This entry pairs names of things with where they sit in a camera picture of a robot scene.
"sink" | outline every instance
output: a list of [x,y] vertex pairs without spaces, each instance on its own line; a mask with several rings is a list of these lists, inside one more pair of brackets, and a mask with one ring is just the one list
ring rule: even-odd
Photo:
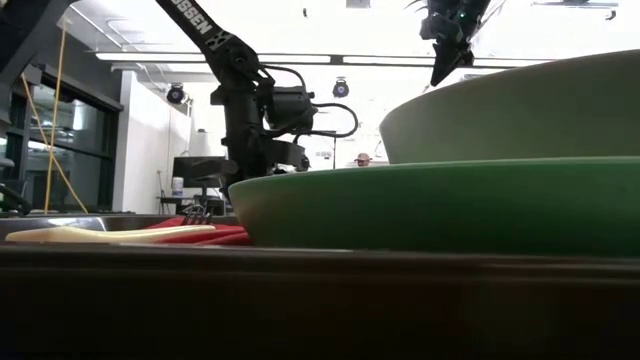
[[[0,239],[16,231],[73,226],[98,231],[125,231],[144,229],[175,216],[171,215],[69,215],[69,216],[29,216],[25,218],[0,219]],[[216,217],[214,224],[237,225],[233,216]]]

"window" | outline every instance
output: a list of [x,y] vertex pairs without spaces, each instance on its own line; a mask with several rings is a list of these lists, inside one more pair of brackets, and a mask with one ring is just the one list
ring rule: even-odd
[[[42,130],[51,138],[55,90],[45,82],[31,88]],[[0,139],[0,156],[14,161],[14,168],[0,172],[0,178],[24,184],[24,196],[34,209],[43,209],[47,189],[49,147],[44,144],[24,91],[16,84],[11,101],[11,126]],[[58,104],[54,155],[74,191],[89,211],[110,210],[113,192],[117,112],[85,102],[68,89],[61,91]],[[49,209],[81,212],[57,167],[52,168]]]

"green bowl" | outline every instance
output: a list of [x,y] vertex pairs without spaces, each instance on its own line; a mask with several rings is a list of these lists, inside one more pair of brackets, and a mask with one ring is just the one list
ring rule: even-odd
[[640,51],[485,75],[391,111],[380,134],[391,164],[640,156]]
[[640,256],[640,158],[317,171],[230,194],[257,246]]

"cable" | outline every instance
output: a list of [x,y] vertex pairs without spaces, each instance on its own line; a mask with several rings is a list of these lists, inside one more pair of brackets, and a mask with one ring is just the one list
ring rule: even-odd
[[[31,96],[31,90],[29,90],[29,84],[27,83],[27,78],[24,76],[24,74],[22,74],[21,77],[22,77],[22,83],[24,84],[24,90],[27,93],[27,99],[29,100],[29,106],[31,107],[31,112],[33,112],[33,116],[35,116],[36,122],[38,123],[38,129],[40,130],[40,135],[42,136],[42,141],[44,141],[44,144],[46,146],[49,146],[49,142],[47,141],[47,137],[45,136],[44,130],[42,129],[42,122],[40,121],[40,115],[38,115],[38,110],[36,110],[36,105],[33,102],[33,97]],[[58,168],[58,171],[60,172],[60,175],[62,176],[62,180],[67,185],[67,188],[69,189],[69,192],[71,192],[71,196],[73,196],[73,198],[76,200],[78,205],[80,205],[80,207],[82,208],[82,211],[84,211],[85,214],[88,214],[89,212],[87,211],[87,208],[84,206],[84,204],[82,204],[82,201],[80,201],[80,198],[78,198],[78,195],[73,190],[73,186],[71,186],[71,183],[69,182],[69,179],[67,179],[67,176],[64,174],[64,169],[62,169],[62,166],[58,162],[58,159],[55,158],[55,156],[53,157],[53,162],[56,164],[56,167]]]
[[53,120],[51,124],[51,146],[49,146],[49,167],[47,168],[47,190],[44,199],[44,213],[49,212],[49,201],[51,198],[51,175],[53,170],[53,146],[56,140],[56,123],[58,121],[58,103],[60,100],[60,85],[62,84],[62,65],[64,59],[64,46],[67,39],[67,22],[62,21],[62,39],[60,40],[60,56],[58,58],[58,78],[56,79],[56,96],[53,102]]
[[351,116],[353,116],[353,122],[354,122],[353,129],[351,129],[349,132],[346,132],[344,134],[332,134],[332,133],[328,133],[328,132],[324,132],[324,131],[314,131],[314,130],[301,132],[301,133],[297,134],[295,138],[293,138],[293,143],[294,144],[298,143],[298,139],[302,135],[317,135],[317,136],[331,137],[331,138],[334,138],[334,139],[342,139],[342,138],[349,137],[349,136],[355,134],[356,131],[358,131],[358,126],[360,124],[360,122],[358,121],[358,115],[356,115],[356,113],[353,110],[351,110],[351,108],[349,108],[348,106],[342,105],[342,104],[338,104],[338,103],[311,104],[311,105],[313,105],[315,107],[318,107],[318,108],[338,107],[338,108],[347,110],[351,114]]
[[288,72],[291,73],[295,76],[298,77],[298,79],[300,79],[300,83],[302,84],[303,88],[307,88],[307,83],[304,81],[304,78],[302,77],[302,75],[300,75],[299,72],[293,70],[293,69],[289,69],[289,68],[285,68],[282,66],[275,66],[275,65],[261,65],[264,69],[270,69],[270,70],[276,70],[276,71],[284,71],[284,72]]

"computer monitor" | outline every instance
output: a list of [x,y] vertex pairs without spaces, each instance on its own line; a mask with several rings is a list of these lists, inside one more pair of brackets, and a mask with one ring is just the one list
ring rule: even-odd
[[[173,158],[173,177],[184,179],[185,188],[219,188],[222,187],[222,162],[224,156],[176,156]],[[208,175],[196,177],[202,169],[194,169],[194,165],[206,164]]]

